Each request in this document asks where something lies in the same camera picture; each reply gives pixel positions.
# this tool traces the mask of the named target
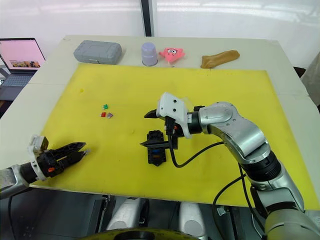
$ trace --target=small colored block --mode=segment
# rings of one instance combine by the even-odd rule
[[[107,115],[106,115],[106,118],[107,119],[110,119],[112,118],[114,115],[111,113],[111,112],[108,112]]]

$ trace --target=laptop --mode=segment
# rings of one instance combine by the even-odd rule
[[[0,38],[0,57],[10,72],[0,85],[0,100],[13,101],[45,57],[34,38]]]

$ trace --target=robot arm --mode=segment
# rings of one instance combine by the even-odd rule
[[[286,234],[297,229],[301,229],[298,232],[303,232],[304,237],[314,237],[309,239],[320,238],[317,227],[303,213],[304,201],[298,188],[271,151],[264,134],[257,125],[239,115],[231,103],[217,102],[188,112],[182,100],[165,92],[157,109],[145,118],[165,119],[170,139],[171,136],[191,138],[191,134],[201,132],[220,137],[246,172],[257,211],[268,217],[265,224],[268,239],[295,239],[297,233]]]
[[[79,151],[84,145],[84,142],[73,142],[58,149],[48,150],[46,137],[33,136],[28,146],[30,162],[0,170],[0,199],[26,190],[29,184],[37,180],[44,181],[62,173],[65,168],[79,162],[88,153]]]

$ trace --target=floor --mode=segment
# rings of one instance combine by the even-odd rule
[[[57,190],[33,189],[16,195],[11,203],[11,216],[16,240],[73,240],[87,235],[95,200],[101,195],[65,192]],[[125,201],[116,197],[115,212]],[[150,199],[149,227],[178,228],[178,207],[176,202]],[[0,239],[13,240],[8,218],[8,199],[0,201],[1,226]],[[208,236],[219,240],[211,206],[200,204]],[[251,224],[249,209],[241,207],[241,224],[245,239],[258,240],[259,237]],[[221,223],[233,238],[231,222],[221,218]]]

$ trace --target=laptop screen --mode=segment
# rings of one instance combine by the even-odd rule
[[[0,56],[10,71],[35,72],[45,62],[34,38],[0,39]]]

